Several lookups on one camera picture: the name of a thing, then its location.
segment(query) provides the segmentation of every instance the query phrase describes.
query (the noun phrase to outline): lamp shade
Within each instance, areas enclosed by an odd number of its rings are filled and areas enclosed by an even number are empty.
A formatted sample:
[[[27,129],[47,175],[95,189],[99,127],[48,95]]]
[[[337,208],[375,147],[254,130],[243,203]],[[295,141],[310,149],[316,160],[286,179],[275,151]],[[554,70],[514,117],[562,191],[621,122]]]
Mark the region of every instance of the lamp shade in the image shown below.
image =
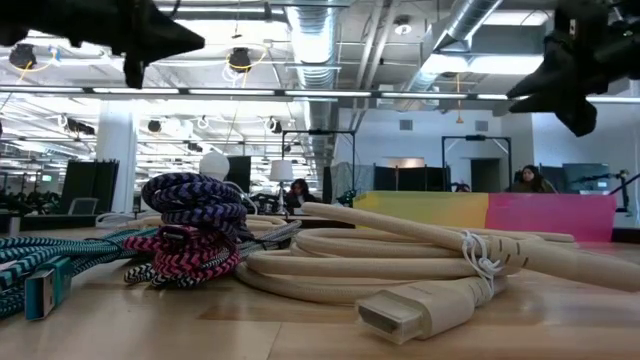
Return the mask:
[[[271,175],[269,175],[271,181],[292,181],[293,177],[293,165],[289,160],[273,160],[271,162]]]
[[[200,160],[200,174],[223,181],[229,173],[229,159],[217,151],[212,151]]]

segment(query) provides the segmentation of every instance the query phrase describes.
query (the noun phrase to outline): yellow panel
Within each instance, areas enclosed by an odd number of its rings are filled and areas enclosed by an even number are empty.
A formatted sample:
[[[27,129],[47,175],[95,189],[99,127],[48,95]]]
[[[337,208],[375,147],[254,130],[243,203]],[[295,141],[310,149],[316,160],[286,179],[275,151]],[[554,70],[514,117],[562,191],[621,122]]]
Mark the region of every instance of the yellow panel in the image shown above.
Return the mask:
[[[354,199],[356,209],[426,224],[485,228],[489,195],[481,193],[372,191]]]

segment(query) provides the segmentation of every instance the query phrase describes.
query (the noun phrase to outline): floor lamp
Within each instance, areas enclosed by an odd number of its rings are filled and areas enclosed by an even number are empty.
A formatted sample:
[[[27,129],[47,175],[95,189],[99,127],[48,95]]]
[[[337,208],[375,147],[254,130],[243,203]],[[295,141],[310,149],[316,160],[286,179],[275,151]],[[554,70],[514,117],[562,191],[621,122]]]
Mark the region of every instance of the floor lamp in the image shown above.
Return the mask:
[[[271,162],[271,174],[269,175],[269,180],[277,181],[280,183],[280,200],[278,201],[279,209],[278,214],[285,215],[287,212],[285,210],[284,204],[284,182],[285,181],[293,181],[293,165],[289,160],[273,160]]]

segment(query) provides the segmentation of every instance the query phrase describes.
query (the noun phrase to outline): exposed ductwork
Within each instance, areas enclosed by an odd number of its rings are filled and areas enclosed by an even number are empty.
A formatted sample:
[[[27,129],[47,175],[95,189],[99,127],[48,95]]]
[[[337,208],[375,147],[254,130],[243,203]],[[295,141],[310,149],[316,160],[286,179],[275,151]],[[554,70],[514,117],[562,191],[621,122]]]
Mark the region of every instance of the exposed ductwork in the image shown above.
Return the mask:
[[[431,41],[427,58],[420,67],[420,70],[413,78],[405,84],[402,91],[407,92],[423,92],[436,81],[440,72],[433,67],[431,54],[434,50],[443,49],[457,42],[467,41],[470,43],[471,37],[487,20],[489,15],[500,6],[502,0],[456,0],[451,8],[451,14],[447,19],[447,25],[444,27],[440,36],[431,33],[433,26],[430,26],[425,41]],[[400,100],[396,102],[396,109],[409,110],[413,101]]]
[[[338,10],[325,7],[290,7],[286,13],[291,25],[291,46],[297,63],[309,64],[298,68],[298,79],[303,89],[332,89],[336,70],[313,68],[328,65],[335,60],[335,32]],[[305,102],[305,122],[309,129],[331,130],[338,126],[337,106],[331,102]],[[324,155],[325,137],[312,139],[314,155]]]

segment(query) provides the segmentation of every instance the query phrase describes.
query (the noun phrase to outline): table surface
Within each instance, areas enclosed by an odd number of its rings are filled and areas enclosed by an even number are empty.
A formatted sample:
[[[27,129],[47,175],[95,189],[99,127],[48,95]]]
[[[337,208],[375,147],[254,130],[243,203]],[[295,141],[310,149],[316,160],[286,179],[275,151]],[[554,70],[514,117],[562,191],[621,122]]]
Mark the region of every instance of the table surface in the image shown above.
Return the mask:
[[[47,236],[83,238],[105,231]],[[640,263],[640,246],[593,244]],[[0,321],[3,359],[633,359],[640,297],[523,271],[465,325],[396,346],[354,324],[351,307],[290,300],[233,278],[192,290],[127,286],[126,261],[74,279],[44,321]]]

